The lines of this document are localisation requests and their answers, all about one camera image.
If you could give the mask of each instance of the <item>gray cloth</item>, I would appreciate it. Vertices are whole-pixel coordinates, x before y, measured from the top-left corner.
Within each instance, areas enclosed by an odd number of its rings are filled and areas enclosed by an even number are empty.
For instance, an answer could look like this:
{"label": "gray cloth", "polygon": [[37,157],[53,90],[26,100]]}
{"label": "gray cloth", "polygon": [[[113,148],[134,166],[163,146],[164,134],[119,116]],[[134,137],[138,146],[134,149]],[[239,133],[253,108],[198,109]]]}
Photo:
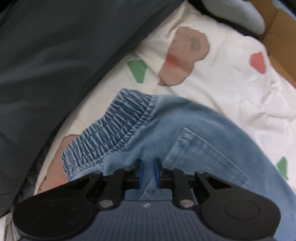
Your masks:
{"label": "gray cloth", "polygon": [[54,128],[181,2],[18,0],[2,15],[0,216]]}

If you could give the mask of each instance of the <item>denim pants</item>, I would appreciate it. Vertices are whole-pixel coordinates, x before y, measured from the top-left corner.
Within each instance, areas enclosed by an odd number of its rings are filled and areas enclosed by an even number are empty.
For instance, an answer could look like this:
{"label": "denim pants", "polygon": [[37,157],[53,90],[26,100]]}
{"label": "denim pants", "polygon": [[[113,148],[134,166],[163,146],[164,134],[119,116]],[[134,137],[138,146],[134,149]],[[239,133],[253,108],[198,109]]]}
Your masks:
{"label": "denim pants", "polygon": [[156,188],[156,158],[186,174],[208,172],[275,202],[281,211],[275,238],[296,240],[296,197],[276,168],[239,127],[187,99],[122,89],[104,117],[70,143],[62,158],[69,181],[94,171],[110,175],[142,159],[142,188],[127,191],[128,200],[172,197],[170,190]]}

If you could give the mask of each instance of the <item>elastic waistband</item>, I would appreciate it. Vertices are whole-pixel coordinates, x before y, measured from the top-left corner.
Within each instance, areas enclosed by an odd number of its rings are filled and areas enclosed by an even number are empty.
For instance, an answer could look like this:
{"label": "elastic waistband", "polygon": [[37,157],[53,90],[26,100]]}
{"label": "elastic waistband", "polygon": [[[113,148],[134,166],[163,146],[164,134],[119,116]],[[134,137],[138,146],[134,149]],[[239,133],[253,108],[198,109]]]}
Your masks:
{"label": "elastic waistband", "polygon": [[62,159],[68,178],[121,148],[149,117],[156,100],[157,96],[122,89],[105,115],[66,147]]}

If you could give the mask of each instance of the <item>brown bear print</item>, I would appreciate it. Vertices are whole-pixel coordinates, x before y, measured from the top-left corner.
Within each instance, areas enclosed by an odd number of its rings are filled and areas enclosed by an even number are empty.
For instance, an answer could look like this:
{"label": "brown bear print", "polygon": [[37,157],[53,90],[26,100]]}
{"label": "brown bear print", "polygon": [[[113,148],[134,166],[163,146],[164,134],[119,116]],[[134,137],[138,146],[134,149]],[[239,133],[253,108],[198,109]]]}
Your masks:
{"label": "brown bear print", "polygon": [[181,84],[190,75],[195,61],[204,59],[209,50],[210,44],[205,34],[188,27],[179,27],[158,73],[158,84]]}

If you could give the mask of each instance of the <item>green shape print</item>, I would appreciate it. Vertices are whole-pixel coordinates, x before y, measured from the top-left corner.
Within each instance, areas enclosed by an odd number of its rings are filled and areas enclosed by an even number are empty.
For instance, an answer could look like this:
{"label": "green shape print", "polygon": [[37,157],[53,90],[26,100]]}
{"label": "green shape print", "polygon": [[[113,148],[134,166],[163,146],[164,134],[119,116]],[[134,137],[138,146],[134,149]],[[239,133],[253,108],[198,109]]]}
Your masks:
{"label": "green shape print", "polygon": [[128,67],[130,68],[137,83],[143,84],[147,70],[147,65],[145,62],[143,60],[130,60],[128,62]]}
{"label": "green shape print", "polygon": [[287,159],[283,156],[281,160],[277,163],[277,169],[281,176],[287,181],[288,179],[288,161]]}

